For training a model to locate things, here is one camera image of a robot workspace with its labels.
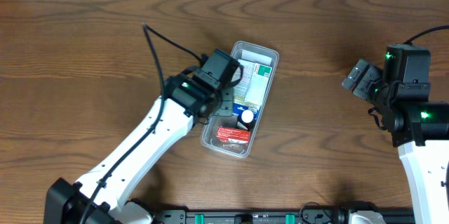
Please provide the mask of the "blue tall carton box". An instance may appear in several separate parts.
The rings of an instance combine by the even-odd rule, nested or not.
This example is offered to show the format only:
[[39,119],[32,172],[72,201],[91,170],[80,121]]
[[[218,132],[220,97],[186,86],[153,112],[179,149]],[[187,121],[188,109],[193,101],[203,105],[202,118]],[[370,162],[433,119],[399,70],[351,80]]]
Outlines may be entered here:
[[250,110],[254,114],[254,119],[257,120],[260,106],[250,101],[246,101],[246,95],[249,92],[255,63],[242,59],[238,59],[238,62],[243,66],[243,78],[240,79],[241,71],[240,69],[237,69],[232,78],[233,81],[239,80],[239,83],[233,88],[233,113],[234,115],[240,115],[244,110]]

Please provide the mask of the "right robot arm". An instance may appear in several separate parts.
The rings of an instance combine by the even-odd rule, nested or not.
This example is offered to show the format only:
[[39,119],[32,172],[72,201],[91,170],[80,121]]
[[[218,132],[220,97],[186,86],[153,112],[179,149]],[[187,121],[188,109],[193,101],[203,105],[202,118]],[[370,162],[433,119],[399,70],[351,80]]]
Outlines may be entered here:
[[342,82],[370,103],[406,171],[417,223],[448,222],[448,104],[429,101],[429,61],[390,56],[383,69],[360,60]]

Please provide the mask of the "white green medicine box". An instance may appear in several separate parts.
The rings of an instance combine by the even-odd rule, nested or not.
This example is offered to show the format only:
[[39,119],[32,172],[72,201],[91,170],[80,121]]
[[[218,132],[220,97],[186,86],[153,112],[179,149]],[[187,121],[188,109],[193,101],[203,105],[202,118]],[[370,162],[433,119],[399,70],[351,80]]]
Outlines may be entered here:
[[245,96],[247,103],[261,106],[272,73],[270,66],[255,63],[250,78],[250,85]]

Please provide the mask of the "dark bottle white cap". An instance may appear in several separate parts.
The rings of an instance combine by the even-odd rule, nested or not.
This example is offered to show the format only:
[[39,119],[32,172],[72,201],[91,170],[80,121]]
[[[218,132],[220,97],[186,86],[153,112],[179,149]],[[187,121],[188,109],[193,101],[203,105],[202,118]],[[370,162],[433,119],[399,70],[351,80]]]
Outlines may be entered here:
[[244,110],[237,119],[236,127],[241,130],[251,131],[255,127],[255,115],[250,110]]

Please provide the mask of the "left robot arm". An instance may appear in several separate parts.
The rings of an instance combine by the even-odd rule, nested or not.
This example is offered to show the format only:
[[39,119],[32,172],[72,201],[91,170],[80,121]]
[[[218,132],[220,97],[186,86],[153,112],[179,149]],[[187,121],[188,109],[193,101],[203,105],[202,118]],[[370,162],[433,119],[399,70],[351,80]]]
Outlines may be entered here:
[[239,80],[197,71],[169,77],[151,110],[126,139],[75,183],[55,181],[46,194],[45,223],[152,223],[128,198],[147,172],[199,119],[207,118]]

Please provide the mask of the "red orange small box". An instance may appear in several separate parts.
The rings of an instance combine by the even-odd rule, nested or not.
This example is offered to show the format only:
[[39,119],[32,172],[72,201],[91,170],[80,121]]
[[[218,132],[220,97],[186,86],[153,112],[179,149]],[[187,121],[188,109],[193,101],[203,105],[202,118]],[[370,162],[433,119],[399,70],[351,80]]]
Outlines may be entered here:
[[247,144],[250,142],[249,131],[224,126],[218,127],[216,137],[223,143]]

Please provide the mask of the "clear plastic container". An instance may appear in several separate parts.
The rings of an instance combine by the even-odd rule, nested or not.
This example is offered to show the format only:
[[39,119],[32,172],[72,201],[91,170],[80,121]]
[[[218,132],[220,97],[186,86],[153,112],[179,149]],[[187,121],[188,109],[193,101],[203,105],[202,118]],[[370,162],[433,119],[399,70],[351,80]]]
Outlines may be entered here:
[[272,68],[272,73],[269,78],[269,83],[267,90],[264,95],[264,100],[259,109],[259,115],[255,122],[255,127],[249,131],[250,132],[250,142],[247,144],[234,144],[234,143],[223,143],[220,142],[216,133],[219,126],[229,127],[238,129],[236,127],[238,115],[233,115],[230,117],[219,117],[210,116],[206,125],[203,127],[203,132],[201,135],[201,144],[211,150],[228,154],[233,157],[244,158],[249,155],[250,149],[255,140],[255,135],[257,128],[260,124],[264,107],[267,103],[267,98],[269,95],[272,82],[274,80],[274,75],[279,62],[279,53],[273,49],[266,48],[260,45],[252,44],[246,41],[238,41],[234,44],[231,52],[231,57],[236,60],[242,59],[249,62],[259,63],[261,65],[270,66]]

